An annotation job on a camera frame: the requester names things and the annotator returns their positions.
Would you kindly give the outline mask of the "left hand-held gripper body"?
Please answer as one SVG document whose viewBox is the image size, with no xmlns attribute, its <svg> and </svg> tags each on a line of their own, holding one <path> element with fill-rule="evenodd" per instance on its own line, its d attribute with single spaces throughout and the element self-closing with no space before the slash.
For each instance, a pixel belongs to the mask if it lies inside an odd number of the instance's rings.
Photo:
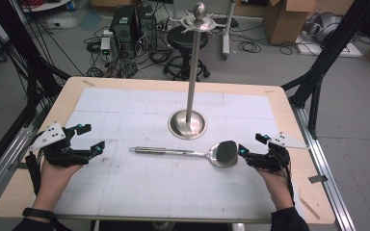
<svg viewBox="0 0 370 231">
<path fill-rule="evenodd" d="M 38 150 L 50 165 L 70 167 L 86 165 L 91 157 L 91 150 L 74 150 L 71 139 L 76 135 L 73 127 L 65 128 L 57 121 L 38 133 L 28 149 Z"/>
</svg>

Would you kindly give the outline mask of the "steel spatula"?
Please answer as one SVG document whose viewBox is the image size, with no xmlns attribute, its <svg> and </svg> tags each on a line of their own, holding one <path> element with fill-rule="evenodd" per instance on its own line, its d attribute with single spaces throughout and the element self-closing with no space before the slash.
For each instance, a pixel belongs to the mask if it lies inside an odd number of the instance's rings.
<svg viewBox="0 0 370 231">
<path fill-rule="evenodd" d="M 206 152 L 145 146 L 130 147 L 129 151 L 138 154 L 201 157 L 214 167 L 233 167 L 238 162 L 238 148 L 235 141 L 221 141 L 210 147 Z"/>
</svg>

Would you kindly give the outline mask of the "steel utensil rack stand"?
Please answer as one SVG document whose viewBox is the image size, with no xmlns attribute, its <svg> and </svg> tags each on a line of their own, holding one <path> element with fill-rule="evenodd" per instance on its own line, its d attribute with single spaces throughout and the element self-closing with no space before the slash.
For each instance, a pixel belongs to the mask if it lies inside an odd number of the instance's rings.
<svg viewBox="0 0 370 231">
<path fill-rule="evenodd" d="M 202 136 L 206 131 L 204 115 L 193 110 L 194 96 L 197 81 L 198 55 L 200 50 L 200 38 L 203 33 L 209 33 L 216 27 L 216 22 L 207 15 L 204 3 L 196 2 L 192 11 L 181 19 L 177 19 L 184 28 L 184 33 L 193 33 L 193 46 L 191 53 L 190 79 L 185 110 L 179 110 L 171 114 L 169 129 L 171 133 L 182 140 L 194 140 Z"/>
</svg>

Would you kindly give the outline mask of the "person's left hand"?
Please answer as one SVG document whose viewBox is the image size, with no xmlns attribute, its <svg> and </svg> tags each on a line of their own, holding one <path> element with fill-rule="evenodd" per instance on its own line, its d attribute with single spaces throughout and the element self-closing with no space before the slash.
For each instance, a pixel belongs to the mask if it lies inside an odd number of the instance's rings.
<svg viewBox="0 0 370 231">
<path fill-rule="evenodd" d="M 46 160 L 41 167 L 40 190 L 33 204 L 34 209 L 53 211 L 62 197 L 71 177 L 82 167 L 56 167 Z"/>
</svg>

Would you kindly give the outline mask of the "person's right hand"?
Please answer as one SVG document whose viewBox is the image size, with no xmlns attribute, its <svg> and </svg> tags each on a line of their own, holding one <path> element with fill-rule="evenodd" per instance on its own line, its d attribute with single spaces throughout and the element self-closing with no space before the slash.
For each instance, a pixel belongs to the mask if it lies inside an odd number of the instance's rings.
<svg viewBox="0 0 370 231">
<path fill-rule="evenodd" d="M 263 178 L 276 209 L 283 210 L 294 206 L 285 172 L 270 172 L 261 168 L 256 170 Z"/>
</svg>

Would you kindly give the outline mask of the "dark tape piece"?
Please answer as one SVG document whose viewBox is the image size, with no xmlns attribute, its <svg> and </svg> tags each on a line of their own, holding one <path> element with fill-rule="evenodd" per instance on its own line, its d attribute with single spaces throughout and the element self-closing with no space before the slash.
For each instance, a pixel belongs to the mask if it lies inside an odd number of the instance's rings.
<svg viewBox="0 0 370 231">
<path fill-rule="evenodd" d="M 325 175 L 314 175 L 308 178 L 311 184 L 315 183 L 324 183 L 328 181 L 328 178 Z"/>
</svg>

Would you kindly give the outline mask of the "black wristband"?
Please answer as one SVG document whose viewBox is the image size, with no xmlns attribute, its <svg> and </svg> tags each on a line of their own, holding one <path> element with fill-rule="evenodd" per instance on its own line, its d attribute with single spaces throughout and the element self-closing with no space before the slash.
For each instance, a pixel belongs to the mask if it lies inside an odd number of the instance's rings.
<svg viewBox="0 0 370 231">
<path fill-rule="evenodd" d="M 44 218 L 48 220 L 51 220 L 55 217 L 52 211 L 45 211 L 45 210 L 35 209 L 35 208 L 25 208 L 22 212 L 22 216 L 32 217 L 32 218 Z"/>
</svg>

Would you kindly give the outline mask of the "small white device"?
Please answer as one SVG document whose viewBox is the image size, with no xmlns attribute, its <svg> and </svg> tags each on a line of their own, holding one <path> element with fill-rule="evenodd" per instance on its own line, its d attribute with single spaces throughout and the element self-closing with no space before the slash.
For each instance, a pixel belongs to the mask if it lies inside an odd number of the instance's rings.
<svg viewBox="0 0 370 231">
<path fill-rule="evenodd" d="M 100 44 L 100 51 L 103 55 L 109 55 L 111 52 L 111 39 L 102 38 Z"/>
</svg>

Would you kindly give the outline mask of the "black computer tower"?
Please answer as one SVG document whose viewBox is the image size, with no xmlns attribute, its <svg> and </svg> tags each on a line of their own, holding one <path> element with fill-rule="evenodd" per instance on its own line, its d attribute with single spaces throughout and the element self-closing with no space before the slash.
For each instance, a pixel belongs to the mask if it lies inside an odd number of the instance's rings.
<svg viewBox="0 0 370 231">
<path fill-rule="evenodd" d="M 117 6 L 110 31 L 114 34 L 119 52 L 127 58 L 134 58 L 135 43 L 140 37 L 135 7 L 132 5 Z"/>
<path fill-rule="evenodd" d="M 137 8 L 141 40 L 148 50 L 157 47 L 156 17 L 149 4 L 139 5 Z"/>
</svg>

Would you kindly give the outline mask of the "large cardboard box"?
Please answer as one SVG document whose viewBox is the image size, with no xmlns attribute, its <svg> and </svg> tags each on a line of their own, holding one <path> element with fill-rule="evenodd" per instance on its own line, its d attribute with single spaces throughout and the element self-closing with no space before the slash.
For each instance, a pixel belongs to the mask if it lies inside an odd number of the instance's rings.
<svg viewBox="0 0 370 231">
<path fill-rule="evenodd" d="M 269 0 L 263 16 L 263 28 L 273 45 L 294 43 L 317 0 Z"/>
</svg>

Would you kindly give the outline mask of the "black round stool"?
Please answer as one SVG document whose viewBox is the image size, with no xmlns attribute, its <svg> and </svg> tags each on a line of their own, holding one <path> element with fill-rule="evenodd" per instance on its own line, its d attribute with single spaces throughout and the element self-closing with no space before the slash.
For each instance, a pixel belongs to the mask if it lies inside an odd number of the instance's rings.
<svg viewBox="0 0 370 231">
<path fill-rule="evenodd" d="M 184 33 L 184 30 L 183 26 L 176 26 L 167 34 L 168 44 L 176 49 L 179 55 L 165 64 L 163 72 L 170 74 L 174 80 L 187 80 L 190 77 L 194 33 Z"/>
</svg>

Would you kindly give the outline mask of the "grey round appliance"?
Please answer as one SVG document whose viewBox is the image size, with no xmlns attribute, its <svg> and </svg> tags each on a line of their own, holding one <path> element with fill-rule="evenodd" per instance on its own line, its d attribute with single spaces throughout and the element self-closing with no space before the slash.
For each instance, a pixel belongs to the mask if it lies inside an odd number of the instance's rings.
<svg viewBox="0 0 370 231">
<path fill-rule="evenodd" d="M 315 13 L 308 18 L 303 26 L 303 31 L 316 42 L 323 43 L 337 29 L 342 17 L 334 13 Z"/>
</svg>

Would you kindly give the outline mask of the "aluminium rail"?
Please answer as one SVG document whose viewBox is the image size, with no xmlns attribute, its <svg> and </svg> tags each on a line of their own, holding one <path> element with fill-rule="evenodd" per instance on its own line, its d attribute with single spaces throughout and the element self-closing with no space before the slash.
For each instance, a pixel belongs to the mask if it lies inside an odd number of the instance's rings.
<svg viewBox="0 0 370 231">
<path fill-rule="evenodd" d="M 0 141 L 0 184 L 27 153 L 32 137 L 44 122 L 50 106 L 37 106 L 36 115 L 28 121 L 23 110 Z"/>
<path fill-rule="evenodd" d="M 341 231 L 357 231 L 337 187 L 322 146 L 319 141 L 311 135 L 310 130 L 307 128 L 309 115 L 305 109 L 300 109 L 295 106 L 292 107 L 292 111 L 301 128 L 304 140 L 309 147 L 310 156 L 317 170 L 317 175 L 320 178 L 320 183 L 323 185 L 329 199 L 335 221 L 338 223 Z"/>
</svg>

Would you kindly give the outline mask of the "black metal frame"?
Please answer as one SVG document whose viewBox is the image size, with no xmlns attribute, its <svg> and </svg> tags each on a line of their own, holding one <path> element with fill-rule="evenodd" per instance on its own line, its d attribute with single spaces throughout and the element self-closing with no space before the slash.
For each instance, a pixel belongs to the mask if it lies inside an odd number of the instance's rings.
<svg viewBox="0 0 370 231">
<path fill-rule="evenodd" d="M 55 76 L 68 80 L 71 75 L 47 61 L 29 36 L 23 22 L 10 0 L 0 0 L 0 25 L 19 55 L 0 36 L 0 45 L 13 62 L 20 78 L 27 81 L 27 105 L 0 141 L 0 159 L 9 147 L 14 135 L 24 125 L 29 125 L 36 116 L 36 107 L 43 98 L 56 97 L 62 87 Z"/>
<path fill-rule="evenodd" d="M 355 0 L 311 68 L 304 75 L 281 86 L 285 91 L 297 87 L 295 93 L 288 97 L 289 102 L 297 108 L 303 109 L 307 99 L 311 98 L 307 128 L 316 139 L 318 108 L 324 77 L 353 35 L 369 18 L 370 0 Z"/>
</svg>

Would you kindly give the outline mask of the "white stand post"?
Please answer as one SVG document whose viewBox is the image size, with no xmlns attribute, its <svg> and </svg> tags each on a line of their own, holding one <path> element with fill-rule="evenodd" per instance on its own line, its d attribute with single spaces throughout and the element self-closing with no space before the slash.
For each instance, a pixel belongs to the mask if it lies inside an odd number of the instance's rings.
<svg viewBox="0 0 370 231">
<path fill-rule="evenodd" d="M 225 28 L 223 30 L 223 46 L 222 46 L 222 57 L 226 61 L 230 54 L 230 26 L 233 17 L 233 12 L 236 6 L 236 0 L 230 0 L 228 12 L 226 15 Z"/>
</svg>

